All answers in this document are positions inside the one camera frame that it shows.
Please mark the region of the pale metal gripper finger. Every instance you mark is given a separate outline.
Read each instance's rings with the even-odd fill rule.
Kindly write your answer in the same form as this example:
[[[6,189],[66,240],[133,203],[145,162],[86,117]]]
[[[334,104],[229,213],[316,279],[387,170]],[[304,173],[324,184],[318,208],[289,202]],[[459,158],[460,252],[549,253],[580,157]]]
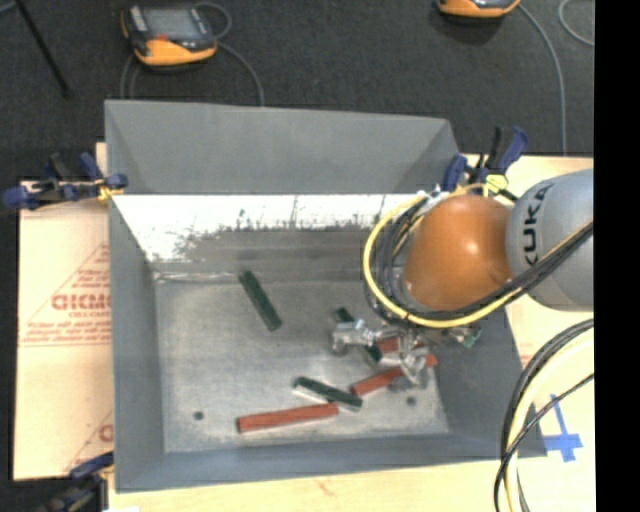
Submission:
[[[331,333],[330,348],[336,355],[345,355],[350,347],[363,347],[371,356],[381,356],[378,347],[380,330],[369,328],[362,319],[339,322]]]
[[[403,351],[399,356],[401,375],[393,379],[396,391],[425,389],[429,381],[428,358],[431,351],[428,347]]]

